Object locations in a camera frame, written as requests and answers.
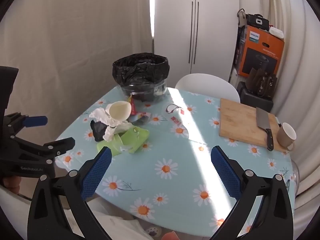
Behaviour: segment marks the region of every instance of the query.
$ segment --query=brown mug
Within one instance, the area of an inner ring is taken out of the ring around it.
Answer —
[[[286,148],[288,151],[293,151],[295,148],[294,140],[297,138],[297,134],[294,129],[288,123],[284,122],[277,133],[278,143]]]

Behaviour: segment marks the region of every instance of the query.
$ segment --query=orange box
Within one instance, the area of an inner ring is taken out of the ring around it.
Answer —
[[[276,74],[280,64],[284,41],[261,29],[247,25],[243,28],[236,69],[239,75],[248,77],[252,68],[261,68]]]

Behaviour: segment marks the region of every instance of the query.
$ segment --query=knife handle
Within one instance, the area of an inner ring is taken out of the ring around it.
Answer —
[[[267,132],[267,148],[269,151],[273,151],[273,137],[271,129],[266,129]]]

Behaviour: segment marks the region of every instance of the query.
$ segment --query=human hand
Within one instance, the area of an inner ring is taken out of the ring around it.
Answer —
[[[164,236],[162,236],[161,240],[180,240],[177,234],[172,231],[170,233],[166,233]]]
[[[21,177],[13,176],[3,179],[3,185],[12,193],[18,194],[20,190]]]

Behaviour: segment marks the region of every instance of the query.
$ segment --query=mug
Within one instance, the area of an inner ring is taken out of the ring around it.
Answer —
[[[131,114],[131,104],[126,101],[117,101],[108,104],[106,112],[112,119],[123,122],[127,120]]]
[[[293,151],[295,148],[294,140],[297,138],[297,134],[294,129],[288,123],[284,122],[280,127],[277,134],[278,143],[286,148],[288,151]]]

